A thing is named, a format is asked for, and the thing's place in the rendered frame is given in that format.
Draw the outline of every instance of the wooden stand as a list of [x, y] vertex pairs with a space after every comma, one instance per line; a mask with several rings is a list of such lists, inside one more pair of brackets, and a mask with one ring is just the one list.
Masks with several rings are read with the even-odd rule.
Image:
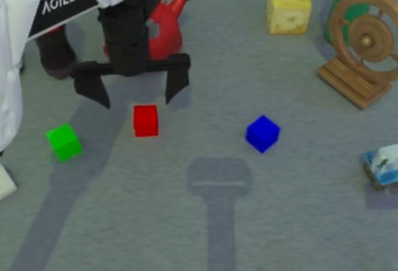
[[320, 67], [318, 75], [360, 109], [368, 107], [392, 88], [389, 83], [374, 85], [366, 81], [337, 57]]

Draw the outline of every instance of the blue cube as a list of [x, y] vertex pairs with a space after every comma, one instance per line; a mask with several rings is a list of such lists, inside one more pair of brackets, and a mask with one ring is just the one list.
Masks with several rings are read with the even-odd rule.
[[260, 153], [278, 141], [280, 128], [265, 116], [259, 117], [246, 129], [246, 140]]

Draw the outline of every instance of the red watering can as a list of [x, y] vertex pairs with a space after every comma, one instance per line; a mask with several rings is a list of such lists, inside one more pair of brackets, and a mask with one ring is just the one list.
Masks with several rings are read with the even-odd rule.
[[[178, 18], [189, 0], [173, 0], [169, 5], [159, 3], [150, 19], [159, 26], [159, 34], [149, 39], [150, 57], [154, 60], [167, 58], [179, 53], [182, 46], [182, 35]], [[104, 53], [108, 56], [108, 48], [104, 45]]]

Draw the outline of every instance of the table surface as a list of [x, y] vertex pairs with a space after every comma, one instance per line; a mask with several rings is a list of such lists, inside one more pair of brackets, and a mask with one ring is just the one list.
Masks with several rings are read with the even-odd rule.
[[[106, 78], [108, 111], [47, 76], [29, 42], [0, 270], [396, 270], [398, 191], [375, 192], [362, 155], [397, 142], [398, 92], [360, 111], [317, 77], [327, 4], [289, 37], [267, 34], [264, 0], [191, 1], [192, 84], [168, 106], [149, 73]], [[106, 60], [95, 12], [68, 34], [82, 60]], [[136, 139], [131, 107], [147, 103], [160, 136]], [[262, 114], [282, 128], [265, 154], [244, 140]], [[84, 154], [57, 163], [45, 133], [64, 123]]]

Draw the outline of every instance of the yellow cube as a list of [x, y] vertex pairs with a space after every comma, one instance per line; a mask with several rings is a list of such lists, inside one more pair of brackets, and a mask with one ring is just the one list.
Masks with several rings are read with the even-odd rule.
[[304, 34], [311, 10], [311, 0], [268, 0], [267, 23], [270, 34]]

